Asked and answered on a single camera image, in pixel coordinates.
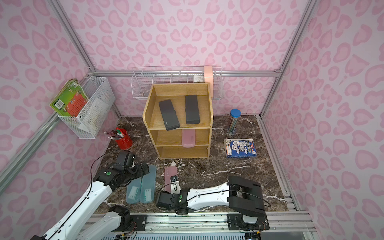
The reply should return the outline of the pink pencil case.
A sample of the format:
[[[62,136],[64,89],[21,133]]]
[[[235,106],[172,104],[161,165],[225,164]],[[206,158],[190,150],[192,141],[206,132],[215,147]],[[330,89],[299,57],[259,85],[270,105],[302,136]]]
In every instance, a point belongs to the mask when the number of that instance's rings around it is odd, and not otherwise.
[[[165,168],[165,191],[171,194],[179,194],[180,193],[180,185],[178,178],[178,169],[175,166],[170,166]]]
[[[193,148],[196,144],[196,130],[185,129],[182,130],[182,146],[184,148]]]

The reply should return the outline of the black pencil case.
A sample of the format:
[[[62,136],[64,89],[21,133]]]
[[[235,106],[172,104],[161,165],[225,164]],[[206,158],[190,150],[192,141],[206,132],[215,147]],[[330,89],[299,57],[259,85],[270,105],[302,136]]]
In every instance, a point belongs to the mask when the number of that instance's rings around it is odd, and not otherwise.
[[[180,127],[180,122],[171,100],[159,102],[160,111],[167,131]]]
[[[200,123],[200,112],[197,95],[185,96],[185,112],[187,125]]]

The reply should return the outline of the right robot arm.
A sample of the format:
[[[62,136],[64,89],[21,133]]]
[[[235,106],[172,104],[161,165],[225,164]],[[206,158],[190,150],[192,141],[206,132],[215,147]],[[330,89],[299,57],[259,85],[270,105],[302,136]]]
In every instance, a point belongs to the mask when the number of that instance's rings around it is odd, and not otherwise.
[[[271,204],[264,200],[262,185],[238,176],[230,176],[228,181],[205,189],[182,190],[178,182],[167,184],[170,191],[160,191],[156,206],[177,215],[188,215],[208,207],[226,206],[240,213],[247,224],[265,221],[266,208]]]

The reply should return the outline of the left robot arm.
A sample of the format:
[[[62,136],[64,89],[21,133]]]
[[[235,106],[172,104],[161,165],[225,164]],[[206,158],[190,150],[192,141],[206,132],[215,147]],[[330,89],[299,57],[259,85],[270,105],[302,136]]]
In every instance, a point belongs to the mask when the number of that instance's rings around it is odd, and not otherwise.
[[[82,230],[99,205],[113,191],[130,184],[133,180],[149,174],[149,165],[138,161],[129,151],[119,153],[116,161],[99,170],[92,176],[86,192],[71,209],[42,236],[34,235],[34,240],[101,240],[111,232],[135,232],[134,222],[127,207],[113,206],[101,220],[85,231]]]

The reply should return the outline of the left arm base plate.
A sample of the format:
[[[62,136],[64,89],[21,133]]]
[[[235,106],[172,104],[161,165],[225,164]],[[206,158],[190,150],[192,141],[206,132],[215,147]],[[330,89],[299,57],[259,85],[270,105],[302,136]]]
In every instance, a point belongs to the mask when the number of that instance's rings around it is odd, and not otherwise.
[[[122,218],[119,232],[144,232],[146,230],[148,215],[127,215]]]

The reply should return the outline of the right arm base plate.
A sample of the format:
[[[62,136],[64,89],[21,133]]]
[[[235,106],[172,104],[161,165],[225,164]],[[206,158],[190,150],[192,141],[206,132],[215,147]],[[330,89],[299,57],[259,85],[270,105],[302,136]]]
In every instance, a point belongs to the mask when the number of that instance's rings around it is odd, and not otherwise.
[[[262,232],[270,229],[267,216],[249,217],[242,214],[227,214],[227,223],[230,231]]]

